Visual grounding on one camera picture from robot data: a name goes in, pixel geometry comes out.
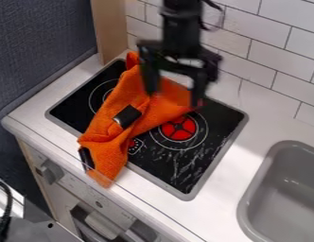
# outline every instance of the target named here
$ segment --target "orange towel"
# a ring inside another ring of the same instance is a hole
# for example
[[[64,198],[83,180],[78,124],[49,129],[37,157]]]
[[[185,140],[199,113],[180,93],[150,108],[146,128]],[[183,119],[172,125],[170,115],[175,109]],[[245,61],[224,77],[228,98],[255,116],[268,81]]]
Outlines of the orange towel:
[[[78,139],[82,147],[90,150],[98,171],[90,170],[88,175],[103,186],[108,187],[126,164],[131,138],[191,111],[190,94],[183,86],[163,78],[161,90],[158,95],[146,94],[138,55],[130,52],[127,56],[127,71],[122,74],[89,128]],[[129,105],[142,115],[123,130],[113,118]]]

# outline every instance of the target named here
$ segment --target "cable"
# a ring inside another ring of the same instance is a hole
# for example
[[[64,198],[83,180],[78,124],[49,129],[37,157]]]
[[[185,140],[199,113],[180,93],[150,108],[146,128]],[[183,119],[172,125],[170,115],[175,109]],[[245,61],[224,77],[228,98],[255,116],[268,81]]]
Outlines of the cable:
[[[9,187],[2,181],[0,181],[0,188],[4,190],[8,197],[6,210],[0,220],[0,242],[4,242],[8,235],[13,197],[11,191],[9,190]]]

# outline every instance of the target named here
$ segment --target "oven knob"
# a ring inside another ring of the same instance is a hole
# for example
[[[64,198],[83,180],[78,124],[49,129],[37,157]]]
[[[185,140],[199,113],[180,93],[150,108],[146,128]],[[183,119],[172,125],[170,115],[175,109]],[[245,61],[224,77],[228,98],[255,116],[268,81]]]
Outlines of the oven knob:
[[[61,167],[50,160],[46,160],[40,168],[36,167],[36,172],[50,185],[64,176]]]

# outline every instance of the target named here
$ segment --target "toy stove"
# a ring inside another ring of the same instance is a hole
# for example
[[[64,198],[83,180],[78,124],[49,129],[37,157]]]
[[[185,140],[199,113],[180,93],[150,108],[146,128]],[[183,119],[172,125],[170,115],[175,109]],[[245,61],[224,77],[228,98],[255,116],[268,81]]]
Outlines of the toy stove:
[[[117,60],[48,112],[48,118],[80,136],[125,71]],[[205,106],[131,140],[128,167],[174,196],[194,198],[216,168],[247,116],[206,99]]]

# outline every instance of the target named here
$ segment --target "gray sink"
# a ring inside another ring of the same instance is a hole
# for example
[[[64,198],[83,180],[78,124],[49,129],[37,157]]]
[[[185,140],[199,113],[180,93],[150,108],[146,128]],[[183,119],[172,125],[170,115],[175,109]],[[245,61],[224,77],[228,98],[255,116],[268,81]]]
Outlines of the gray sink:
[[[314,148],[294,141],[272,147],[237,219],[253,241],[314,242]]]

